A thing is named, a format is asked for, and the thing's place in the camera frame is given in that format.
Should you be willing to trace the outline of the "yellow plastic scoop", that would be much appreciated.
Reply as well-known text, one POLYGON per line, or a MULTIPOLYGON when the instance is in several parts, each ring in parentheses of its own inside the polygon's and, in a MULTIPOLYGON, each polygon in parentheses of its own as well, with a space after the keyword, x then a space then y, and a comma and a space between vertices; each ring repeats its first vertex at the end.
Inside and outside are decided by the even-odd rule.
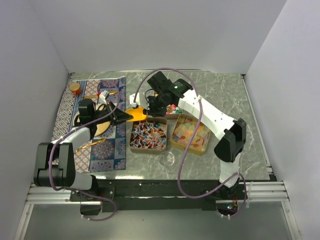
POLYGON ((147 110, 143 107, 127 109, 125 113, 132 116, 131 119, 127 120, 128 122, 144 121, 148 117, 147 110))

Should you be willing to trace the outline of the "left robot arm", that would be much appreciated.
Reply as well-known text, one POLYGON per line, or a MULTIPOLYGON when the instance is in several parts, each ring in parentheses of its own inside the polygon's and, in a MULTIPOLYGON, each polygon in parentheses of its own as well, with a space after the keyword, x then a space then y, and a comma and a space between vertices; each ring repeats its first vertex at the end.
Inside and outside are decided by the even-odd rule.
POLYGON ((105 109, 96 110, 91 99, 81 100, 78 111, 79 123, 70 132, 37 146, 33 182, 38 187, 51 187, 56 191, 66 188, 78 190, 88 201, 94 201, 100 194, 98 181, 93 175, 76 172, 75 152, 94 138, 98 124, 109 122, 117 126, 133 119, 133 116, 110 101, 105 109))

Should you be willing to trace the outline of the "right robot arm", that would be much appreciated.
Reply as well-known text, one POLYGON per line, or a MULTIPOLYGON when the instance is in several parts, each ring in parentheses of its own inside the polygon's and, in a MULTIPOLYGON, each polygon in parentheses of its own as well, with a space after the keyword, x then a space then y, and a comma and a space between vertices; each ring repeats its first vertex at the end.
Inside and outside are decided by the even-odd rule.
POLYGON ((231 199, 237 192, 235 185, 240 175, 239 161, 246 143, 247 123, 242 118, 234 119, 224 114, 205 100, 184 72, 180 73, 184 79, 172 82, 162 71, 161 68, 153 70, 145 78, 157 93, 157 96, 147 97, 146 112, 153 117, 163 117, 168 105, 176 105, 210 129, 218 139, 214 153, 220 160, 219 194, 224 199, 231 199))

